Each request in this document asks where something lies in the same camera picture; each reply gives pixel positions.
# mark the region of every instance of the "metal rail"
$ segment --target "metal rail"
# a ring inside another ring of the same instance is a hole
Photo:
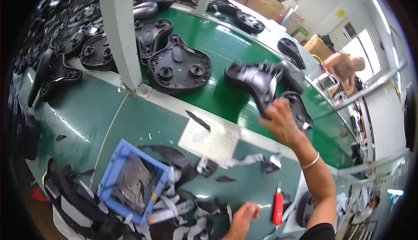
[[[337,170],[337,175],[339,175],[339,176],[352,175],[352,174],[357,174],[357,173],[360,173],[360,172],[369,171],[373,168],[380,167],[380,166],[389,164],[389,163],[391,163],[391,162],[393,162],[397,159],[400,159],[401,157],[409,154],[409,152],[410,152],[409,149],[405,149],[400,154],[393,154],[393,155],[390,155],[390,156],[388,156],[384,159],[374,161],[370,164],[365,163],[365,164],[361,164],[361,165],[358,165],[358,166],[349,167],[349,168],[346,168],[346,169],[339,169],[339,170]]]
[[[344,124],[346,125],[346,127],[348,128],[348,130],[350,131],[350,133],[353,135],[354,139],[359,143],[359,139],[356,136],[356,134],[354,134],[353,129],[351,128],[351,126],[347,123],[347,121],[345,120],[345,118],[341,115],[341,113],[339,113],[338,111],[335,110],[334,104],[332,103],[332,101],[328,98],[328,96],[318,87],[316,86],[316,84],[309,78],[309,76],[305,75],[305,80],[306,82],[308,82],[318,93],[319,95],[330,105],[330,107],[337,113],[337,115],[341,118],[341,120],[344,122]]]
[[[366,129],[367,160],[370,163],[370,162],[373,162],[374,160],[373,146],[372,146],[372,132],[370,129],[369,114],[366,110],[366,105],[364,104],[363,97],[359,97],[359,104],[360,104],[360,109],[362,110],[362,113],[363,113],[364,128]]]
[[[354,103],[356,100],[358,100],[359,97],[365,96],[369,94],[370,92],[374,91],[379,86],[382,86],[385,82],[393,78],[398,71],[405,68],[407,65],[406,62],[403,62],[402,65],[399,66],[397,69],[393,69],[388,71],[385,75],[383,75],[381,78],[379,78],[377,81],[373,82],[370,86],[366,87],[365,89],[359,91],[358,93],[352,95],[348,99],[344,100],[341,104],[335,105],[335,110],[340,110],[343,107],[347,107],[349,104]]]

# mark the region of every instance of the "air conditioner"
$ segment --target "air conditioner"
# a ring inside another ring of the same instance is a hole
[[[335,50],[341,50],[355,37],[357,37],[357,32],[348,18],[345,18],[329,33],[329,38],[334,44]]]

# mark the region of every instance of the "paper sheet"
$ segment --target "paper sheet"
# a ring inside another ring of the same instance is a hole
[[[181,135],[179,147],[214,161],[231,159],[237,147],[238,133],[199,113],[193,114],[205,121],[211,127],[211,131],[189,119]]]
[[[308,186],[306,185],[305,176],[303,175],[303,172],[300,171],[300,178],[299,178],[299,185],[298,190],[296,191],[295,196],[295,205],[298,206],[300,199],[302,196],[308,191]],[[297,231],[305,231],[305,227],[300,227],[298,223],[296,222],[296,213],[297,211],[291,212],[289,215],[288,221],[286,222],[285,228],[283,229],[283,233],[292,233]]]

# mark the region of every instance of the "window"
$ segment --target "window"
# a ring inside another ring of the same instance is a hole
[[[363,30],[358,34],[357,38],[350,41],[345,47],[342,48],[350,57],[362,57],[366,64],[363,71],[356,72],[356,75],[363,81],[369,80],[373,74],[380,70],[380,61],[376,49],[374,47],[372,38],[368,30]]]

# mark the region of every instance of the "blue plastic tray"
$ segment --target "blue plastic tray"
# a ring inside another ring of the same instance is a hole
[[[122,205],[111,195],[113,185],[115,184],[125,161],[128,161],[127,157],[130,153],[137,154],[143,161],[147,161],[153,164],[155,169],[160,169],[162,171],[160,180],[155,185],[153,195],[149,202],[146,204],[144,215],[137,213],[136,211],[130,209],[128,206]],[[142,226],[147,223],[148,217],[153,211],[153,206],[155,201],[157,200],[157,196],[160,195],[165,184],[167,183],[167,180],[169,178],[169,171],[169,166],[166,166],[165,164],[162,164],[161,162],[153,159],[152,157],[148,156],[138,148],[134,147],[133,145],[122,139],[119,142],[117,148],[115,149],[115,152],[113,153],[109,164],[107,165],[106,171],[102,177],[102,181],[100,182],[99,189],[97,190],[97,195],[101,201],[105,202],[105,204],[110,209],[112,209],[119,215],[126,217],[129,214],[132,214],[132,222]]]

